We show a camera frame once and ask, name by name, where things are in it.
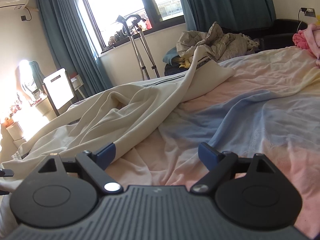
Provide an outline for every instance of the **window frame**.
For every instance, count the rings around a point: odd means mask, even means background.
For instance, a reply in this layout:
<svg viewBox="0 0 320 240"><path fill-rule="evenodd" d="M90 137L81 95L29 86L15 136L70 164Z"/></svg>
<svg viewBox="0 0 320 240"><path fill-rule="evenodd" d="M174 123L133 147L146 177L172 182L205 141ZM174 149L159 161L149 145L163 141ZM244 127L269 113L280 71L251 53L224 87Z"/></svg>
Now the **window frame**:
<svg viewBox="0 0 320 240"><path fill-rule="evenodd" d="M90 22L92 24L92 27L94 29L94 32L98 38L99 44L101 46L102 52L106 52L107 50L111 49L111 48L115 48L118 47L122 44L125 44L127 42L129 42L129 37L120 40L118 42L116 42L115 44L112 44L111 46L108 45L108 41L105 41L101 35L101 31L98 27L98 24L94 18L94 15L92 13L90 4L88 2L88 0L82 0L84 3L84 7L87 11L87 14L89 16ZM172 26L176 26L182 23L185 23L185 18L184 15L180 15L174 18L170 18L167 20L162 20L159 8L155 2L155 0L142 0L142 3L144 5L144 9L148 15L149 21L151 23L152 28L149 30L145 30L143 33L145 35L150 34L150 33L154 33L157 32L159 30L163 30ZM140 35L139 34L135 34L133 36L134 39L138 38Z"/></svg>

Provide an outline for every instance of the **white blanket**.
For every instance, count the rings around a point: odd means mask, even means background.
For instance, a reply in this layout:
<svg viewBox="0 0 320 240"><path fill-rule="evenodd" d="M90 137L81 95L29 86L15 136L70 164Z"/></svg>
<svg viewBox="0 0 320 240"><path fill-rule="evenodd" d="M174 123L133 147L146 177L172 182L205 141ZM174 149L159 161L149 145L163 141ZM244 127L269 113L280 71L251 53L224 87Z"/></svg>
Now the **white blanket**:
<svg viewBox="0 0 320 240"><path fill-rule="evenodd" d="M146 82L114 87L94 95L43 127L16 153L16 160L2 163L15 172L12 178L0 178L0 189L13 192L22 180L49 153L74 157L77 153L96 151L113 142L114 161L150 135L180 103L213 90L235 71L210 61L196 70L205 51L196 49L193 63L186 74L177 74ZM27 157L20 160L25 153ZM10 196L0 206L0 237L16 226L9 208Z"/></svg>

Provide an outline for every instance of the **bolt head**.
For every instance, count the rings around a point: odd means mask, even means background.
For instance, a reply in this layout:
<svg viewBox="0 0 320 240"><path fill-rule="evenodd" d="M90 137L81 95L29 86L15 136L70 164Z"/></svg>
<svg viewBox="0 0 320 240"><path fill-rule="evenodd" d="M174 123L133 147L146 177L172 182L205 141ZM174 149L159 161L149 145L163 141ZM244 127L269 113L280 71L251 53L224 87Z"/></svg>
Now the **bolt head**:
<svg viewBox="0 0 320 240"><path fill-rule="evenodd" d="M104 189L107 191L118 191L119 189L121 189L121 185L119 183L116 182L109 182L106 185L104 185Z"/></svg>
<svg viewBox="0 0 320 240"><path fill-rule="evenodd" d="M198 193L204 193L204 192L207 192L209 189L209 187L205 184L198 184L198 185L194 185L192 187L192 190L194 192L198 192Z"/></svg>

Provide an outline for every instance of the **curtain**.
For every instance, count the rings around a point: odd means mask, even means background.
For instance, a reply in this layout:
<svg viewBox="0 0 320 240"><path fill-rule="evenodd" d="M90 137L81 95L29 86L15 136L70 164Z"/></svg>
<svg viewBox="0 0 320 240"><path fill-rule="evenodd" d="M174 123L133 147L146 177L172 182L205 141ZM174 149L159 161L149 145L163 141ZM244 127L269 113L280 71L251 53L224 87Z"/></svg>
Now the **curtain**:
<svg viewBox="0 0 320 240"><path fill-rule="evenodd" d="M74 0L36 1L57 69L80 74L86 97L111 88Z"/></svg>
<svg viewBox="0 0 320 240"><path fill-rule="evenodd" d="M36 83L37 88L43 90L42 84L43 84L43 80L45 77L40 70L38 62L30 61L29 65L30 65L30 68L32 71L32 76L33 76L33 79Z"/></svg>
<svg viewBox="0 0 320 240"><path fill-rule="evenodd" d="M188 30L208 32L213 22L234 31L270 27L272 0L181 0Z"/></svg>

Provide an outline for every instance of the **ribbed surface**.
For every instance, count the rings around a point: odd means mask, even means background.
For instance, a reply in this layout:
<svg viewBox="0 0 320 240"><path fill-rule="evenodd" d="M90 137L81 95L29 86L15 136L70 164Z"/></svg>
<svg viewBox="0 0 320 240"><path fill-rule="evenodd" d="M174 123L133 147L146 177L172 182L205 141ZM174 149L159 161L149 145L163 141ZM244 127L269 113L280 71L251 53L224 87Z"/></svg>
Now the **ribbed surface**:
<svg viewBox="0 0 320 240"><path fill-rule="evenodd" d="M130 186L121 195L105 197L79 224L57 230L20 226L15 240L306 240L293 227L277 232L242 229L221 217L211 200L185 187Z"/></svg>

